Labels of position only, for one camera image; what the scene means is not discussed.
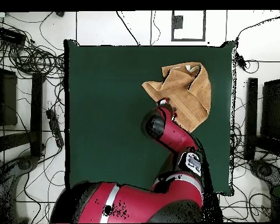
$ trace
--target floor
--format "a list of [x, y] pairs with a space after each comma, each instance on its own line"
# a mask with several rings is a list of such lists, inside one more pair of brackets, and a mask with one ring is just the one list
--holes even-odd
[[[225, 40], [234, 40], [245, 27], [254, 25], [268, 18], [274, 18], [280, 15], [280, 10], [208, 10], [206, 12], [206, 41], [205, 42], [172, 42], [170, 39], [171, 11], [136, 11], [119, 12], [119, 15], [125, 20], [132, 34], [143, 46], [148, 46], [154, 42], [154, 45], [208, 45], [220, 46]], [[0, 26], [10, 28], [11, 26], [24, 30], [31, 35], [31, 39], [38, 46], [44, 46], [50, 52], [57, 55], [63, 53], [63, 40], [77, 40], [80, 45], [136, 45], [135, 40], [127, 32], [122, 21], [116, 15], [116, 12], [66, 12], [64, 17], [58, 17], [54, 12], [46, 18], [50, 12], [25, 12], [8, 13], [4, 19], [0, 19]], [[258, 78], [258, 97], [262, 95], [262, 86], [264, 82], [280, 78], [280, 19], [264, 23], [262, 25], [247, 29], [240, 35], [238, 52], [247, 60], [271, 61], [259, 62], [259, 69], [253, 75], [244, 72], [236, 67], [237, 89], [236, 89], [236, 108], [246, 102], [246, 82], [249, 77]], [[10, 65], [8, 58], [4, 58], [4, 66], [8, 69]], [[255, 71], [256, 63], [251, 63], [249, 72]], [[17, 112], [21, 116], [24, 125], [30, 128], [30, 105], [31, 82], [29, 79], [20, 79], [26, 75], [19, 75], [17, 91]], [[60, 83], [59, 75], [52, 75], [50, 81], [46, 81], [43, 86], [43, 107], [48, 109], [56, 101], [54, 93], [55, 86]], [[64, 103], [64, 94], [61, 92], [59, 98]], [[258, 132], [261, 121], [261, 103], [258, 101]], [[56, 108], [59, 115], [60, 129], [64, 129], [64, 106], [59, 104]], [[245, 108], [236, 110], [235, 122], [241, 127], [244, 134], [244, 114]], [[8, 135], [22, 130], [21, 122], [14, 127], [2, 128], [1, 135]], [[58, 150], [55, 140], [51, 136], [48, 120], [43, 114], [43, 142], [47, 140], [46, 154], [48, 158], [30, 173], [27, 184], [27, 193], [35, 200], [41, 202], [41, 208], [38, 204], [28, 199], [23, 193], [23, 187], [27, 181], [27, 176], [23, 176], [17, 187], [17, 211], [20, 217], [29, 217], [30, 223], [36, 216], [33, 223], [48, 223], [48, 215], [54, 206], [54, 201], [64, 189], [64, 161], [65, 150], [54, 156]], [[7, 162], [17, 157], [21, 152], [25, 154], [28, 145], [7, 150], [0, 155], [2, 161]], [[257, 153], [255, 158], [262, 157], [262, 153]], [[220, 206], [225, 216], [225, 222], [253, 222], [252, 215], [247, 208], [247, 199], [255, 193], [268, 194], [267, 186], [249, 171], [249, 166], [243, 164], [238, 166], [233, 172], [234, 196], [219, 196]], [[267, 210], [264, 207], [270, 207], [270, 201], [262, 196], [256, 195], [251, 199], [251, 203], [258, 207], [252, 210], [253, 217], [257, 222], [268, 221]]]

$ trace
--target brown towel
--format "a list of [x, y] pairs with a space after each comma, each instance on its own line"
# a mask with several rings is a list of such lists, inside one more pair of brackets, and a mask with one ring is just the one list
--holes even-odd
[[175, 122], [188, 132], [194, 131], [209, 115], [211, 83], [199, 62], [162, 67], [164, 82], [144, 82], [143, 88], [155, 101], [170, 98], [175, 107]]

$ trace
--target green table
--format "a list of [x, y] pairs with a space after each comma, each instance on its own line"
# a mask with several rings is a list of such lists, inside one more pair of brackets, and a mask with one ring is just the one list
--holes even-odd
[[210, 115], [194, 135], [204, 146], [214, 191], [230, 195], [233, 47], [234, 42], [217, 48], [78, 46], [66, 41], [70, 185], [90, 180], [151, 188], [169, 152], [141, 132], [143, 116], [155, 106], [141, 85], [162, 81], [163, 66], [193, 61], [204, 65], [212, 85]]

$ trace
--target white floor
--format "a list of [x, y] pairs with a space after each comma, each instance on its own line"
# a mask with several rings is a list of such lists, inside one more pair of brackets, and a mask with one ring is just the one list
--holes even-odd
[[[149, 45], [150, 39], [150, 23], [151, 12], [150, 11], [136, 11], [136, 12], [119, 12], [125, 20], [128, 27], [131, 29], [135, 38], [141, 43], [141, 45]], [[26, 22], [38, 22], [42, 21], [49, 12], [29, 12], [29, 13], [9, 13], [11, 16], [24, 20]], [[234, 40], [239, 32], [245, 27], [254, 25], [262, 20], [273, 18], [280, 15], [280, 10], [229, 10], [227, 12], [227, 25], [226, 25], [226, 10], [208, 10], [206, 17], [206, 41], [204, 43], [191, 43], [191, 42], [171, 42], [169, 33], [171, 32], [171, 11], [156, 11], [155, 24], [160, 30], [160, 36], [158, 29], [152, 26], [152, 40], [157, 40], [154, 45], [207, 45], [220, 46], [225, 39]], [[125, 29], [123, 23], [118, 18], [115, 12], [66, 12], [64, 17], [58, 17], [55, 13], [46, 19], [41, 25], [41, 32], [43, 36], [51, 43], [48, 42], [40, 34], [40, 23], [25, 23], [18, 21], [10, 16], [4, 18], [4, 22], [8, 25], [15, 26], [19, 29], [29, 32], [32, 39], [36, 42], [36, 45], [46, 46], [56, 52], [57, 55], [63, 53], [63, 40], [73, 39], [77, 40], [80, 45], [135, 45], [134, 39]], [[247, 29], [242, 32], [239, 40], [238, 52], [244, 56], [247, 60], [266, 60], [266, 61], [280, 61], [280, 19], [271, 22], [264, 23], [252, 29]], [[5, 59], [5, 65], [8, 65], [8, 59]], [[249, 71], [253, 71], [255, 65], [252, 64]], [[258, 97], [262, 96], [262, 86], [264, 82], [273, 79], [280, 78], [280, 62], [260, 62], [259, 70], [254, 74], [248, 74], [236, 68], [237, 75], [237, 89], [236, 89], [236, 108], [246, 102], [246, 82], [249, 77], [258, 78]], [[59, 79], [50, 80], [53, 84], [59, 83]], [[24, 94], [31, 92], [31, 81], [18, 79], [17, 98], [27, 98], [31, 101], [31, 96]], [[50, 107], [50, 101], [55, 102], [54, 86], [48, 82], [44, 83], [44, 96], [43, 107], [48, 109]], [[64, 94], [61, 93], [60, 98], [64, 100]], [[258, 101], [258, 132], [260, 129], [261, 121], [261, 104], [262, 101]], [[64, 122], [64, 115], [62, 113], [63, 106], [57, 109], [59, 115], [59, 122]], [[23, 119], [23, 122], [27, 129], [30, 128], [30, 105], [25, 100], [19, 100], [17, 102], [17, 112]], [[236, 111], [235, 122], [240, 125], [244, 120], [245, 108], [241, 107]], [[61, 130], [64, 128], [64, 124], [60, 125]], [[19, 122], [16, 127], [5, 127], [10, 130], [22, 130], [23, 126]], [[43, 114], [43, 130], [49, 131], [48, 120]], [[12, 131], [5, 131], [5, 135], [12, 134]], [[51, 136], [50, 132], [43, 133], [43, 142], [45, 142]], [[17, 157], [20, 152], [27, 149], [28, 145], [11, 149], [1, 154], [1, 160], [9, 161]], [[56, 153], [58, 150], [55, 140], [53, 138], [48, 140], [46, 157], [49, 157]], [[54, 202], [63, 190], [64, 186], [64, 172], [57, 173], [58, 171], [64, 171], [65, 151], [63, 150], [57, 155], [54, 160], [50, 159], [45, 164], [39, 165], [30, 174], [28, 185], [36, 179], [40, 174], [40, 177], [36, 179], [28, 188], [28, 194], [38, 201], [50, 201]], [[55, 186], [50, 185], [50, 182], [45, 177], [43, 170], [44, 166], [50, 166], [46, 170], [48, 178], [54, 184], [62, 185]], [[247, 221], [253, 221], [250, 213], [246, 208], [246, 197], [249, 198], [254, 193], [268, 194], [267, 186], [260, 180], [256, 179], [249, 170], [244, 167], [238, 167], [234, 170], [233, 183], [235, 185], [235, 194], [232, 197], [220, 196], [220, 205], [223, 209], [223, 214], [227, 218], [245, 218], [248, 214]], [[18, 201], [30, 201], [23, 191], [23, 186], [27, 180], [27, 176], [23, 176], [17, 188]], [[265, 197], [256, 196], [251, 200], [251, 203], [255, 207], [270, 207], [270, 202]], [[45, 208], [47, 203], [41, 203], [41, 211], [38, 214], [36, 222], [47, 223], [45, 216]], [[52, 209], [54, 203], [50, 203], [50, 209]], [[18, 202], [17, 210], [20, 216], [29, 217], [30, 222], [39, 211], [39, 206], [34, 202]], [[267, 221], [268, 218], [263, 214], [254, 216], [258, 222]], [[236, 222], [245, 222], [246, 220], [233, 219]]]

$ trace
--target power strip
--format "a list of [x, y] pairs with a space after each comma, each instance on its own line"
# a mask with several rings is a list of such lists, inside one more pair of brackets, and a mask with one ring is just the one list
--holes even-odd
[[47, 110], [45, 113], [47, 115], [47, 118], [49, 119], [50, 130], [52, 131], [52, 133], [55, 136], [56, 145], [57, 145], [57, 147], [62, 148], [64, 146], [64, 141], [63, 141], [63, 137], [61, 135], [61, 131], [59, 128], [59, 123], [58, 123], [56, 114], [52, 109]]

